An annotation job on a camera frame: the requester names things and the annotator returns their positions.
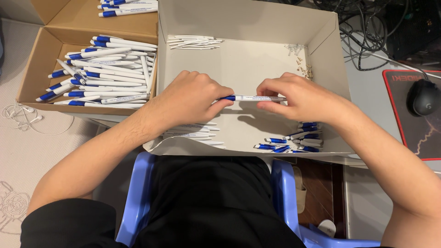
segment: black gaming mouse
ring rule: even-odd
[[[420,79],[409,90],[406,104],[415,116],[430,115],[441,106],[441,90],[430,80]]]

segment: red-edged mouse pad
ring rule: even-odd
[[[441,76],[441,71],[427,71]],[[441,108],[415,117],[406,106],[407,94],[413,83],[424,78],[421,72],[385,70],[383,78],[400,129],[403,144],[422,160],[441,160]],[[441,79],[429,76],[441,88]]]

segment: cardboard box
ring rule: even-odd
[[[157,93],[182,71],[207,73],[237,94],[255,95],[265,78],[297,71],[298,57],[312,65],[314,81],[350,100],[337,14],[327,11],[250,0],[160,0],[159,66]],[[224,39],[212,50],[170,49],[172,35],[204,35]],[[285,47],[306,45],[296,56]],[[236,102],[217,115],[221,130],[213,141],[227,149],[173,137],[144,145],[157,155],[299,156],[318,157],[353,153],[328,125],[322,125],[321,153],[269,153],[253,148],[264,138],[281,138],[296,132],[297,122],[255,107],[255,102]]]
[[[111,18],[98,17],[97,0],[33,0],[36,11],[46,24],[38,32],[26,65],[16,100],[24,105],[41,109],[71,113],[101,113],[130,115],[135,109],[96,108],[38,103],[36,98],[45,89],[70,76],[49,79],[52,71],[61,69],[56,59],[66,60],[67,52],[80,51],[90,45],[93,36],[100,34],[127,40],[157,43],[158,14],[146,13]],[[155,87],[156,72],[152,73]],[[155,96],[152,89],[151,98]],[[52,101],[71,99],[58,97]]]

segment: blue plastic chair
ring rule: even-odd
[[[155,155],[141,152],[135,161],[129,192],[124,209],[123,220],[116,241],[131,247],[139,231],[147,225],[150,209],[151,173]],[[271,171],[273,205],[279,216],[302,240],[307,248],[354,248],[380,246],[379,241],[335,239],[327,236],[317,227],[299,225],[297,201],[295,196],[294,171],[290,163],[274,160]]]

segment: black shirt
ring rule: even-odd
[[[149,222],[134,248],[305,247],[275,212],[259,158],[160,156],[152,180]],[[126,248],[114,241],[115,216],[97,201],[53,202],[25,218],[21,247]]]

